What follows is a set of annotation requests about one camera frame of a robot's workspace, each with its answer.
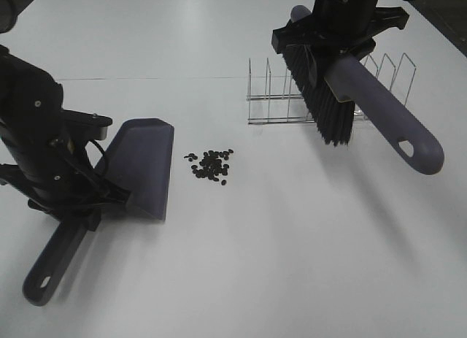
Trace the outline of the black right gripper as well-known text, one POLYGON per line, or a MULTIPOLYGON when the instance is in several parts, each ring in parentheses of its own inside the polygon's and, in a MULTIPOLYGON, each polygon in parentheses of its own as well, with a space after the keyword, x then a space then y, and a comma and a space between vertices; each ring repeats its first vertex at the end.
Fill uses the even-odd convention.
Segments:
POLYGON ((313 8, 299 4, 286 26, 273 30, 277 54, 289 46, 349 50, 389 28, 406 27, 409 14, 402 7, 378 7, 379 0, 314 0, 313 8))

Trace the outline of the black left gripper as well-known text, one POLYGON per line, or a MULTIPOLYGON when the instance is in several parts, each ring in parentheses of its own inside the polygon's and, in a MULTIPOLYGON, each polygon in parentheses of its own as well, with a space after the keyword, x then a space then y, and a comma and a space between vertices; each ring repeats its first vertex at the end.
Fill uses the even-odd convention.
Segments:
POLYGON ((107 136, 112 119, 72 110, 53 114, 1 111, 1 140, 15 160, 1 165, 1 184, 27 196, 46 213, 78 212, 96 231, 108 204, 125 207, 131 192, 96 174, 85 146, 107 136))

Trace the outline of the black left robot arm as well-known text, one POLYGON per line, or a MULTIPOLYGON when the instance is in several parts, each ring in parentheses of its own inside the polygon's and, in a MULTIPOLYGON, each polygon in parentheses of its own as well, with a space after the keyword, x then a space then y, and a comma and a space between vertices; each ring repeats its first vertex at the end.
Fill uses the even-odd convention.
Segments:
POLYGON ((65 110, 61 84, 1 48, 1 141, 15 160, 1 165, 1 184, 26 196, 30 208, 94 231, 105 207, 126 203, 129 192, 105 177, 107 156, 96 171, 85 149, 111 125, 106 116, 65 110))

